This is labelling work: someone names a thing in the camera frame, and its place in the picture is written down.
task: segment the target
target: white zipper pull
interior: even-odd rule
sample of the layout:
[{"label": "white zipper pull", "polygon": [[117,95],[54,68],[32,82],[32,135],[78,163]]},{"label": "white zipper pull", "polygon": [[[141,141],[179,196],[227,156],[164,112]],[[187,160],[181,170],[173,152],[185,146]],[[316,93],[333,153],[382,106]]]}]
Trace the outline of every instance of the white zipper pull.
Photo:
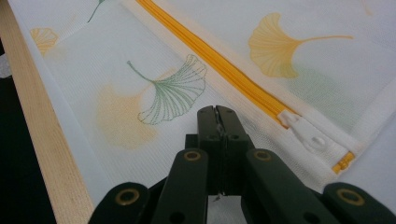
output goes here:
[{"label": "white zipper pull", "polygon": [[333,141],[303,117],[287,110],[282,111],[277,117],[305,149],[322,159],[330,168],[333,168],[348,153],[345,147]]}]

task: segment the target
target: zipper teeth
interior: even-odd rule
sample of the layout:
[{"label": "zipper teeth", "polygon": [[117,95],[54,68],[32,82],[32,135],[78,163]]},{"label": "zipper teeth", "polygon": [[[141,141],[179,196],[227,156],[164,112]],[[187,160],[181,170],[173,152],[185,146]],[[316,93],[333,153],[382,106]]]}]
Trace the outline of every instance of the zipper teeth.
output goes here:
[{"label": "zipper teeth", "polygon": [[281,124],[277,115],[283,110],[286,109],[291,113],[295,113],[223,58],[218,52],[208,46],[205,41],[163,11],[152,0],[136,0],[136,2],[277,123]]}]

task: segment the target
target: wooden table edge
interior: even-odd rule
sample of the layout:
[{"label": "wooden table edge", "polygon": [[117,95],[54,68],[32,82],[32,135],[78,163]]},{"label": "wooden table edge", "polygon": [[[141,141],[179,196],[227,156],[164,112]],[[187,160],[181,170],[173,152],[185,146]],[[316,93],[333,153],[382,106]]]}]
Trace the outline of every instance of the wooden table edge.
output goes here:
[{"label": "wooden table edge", "polygon": [[0,0],[0,36],[56,220],[87,223],[92,201],[7,0]]}]

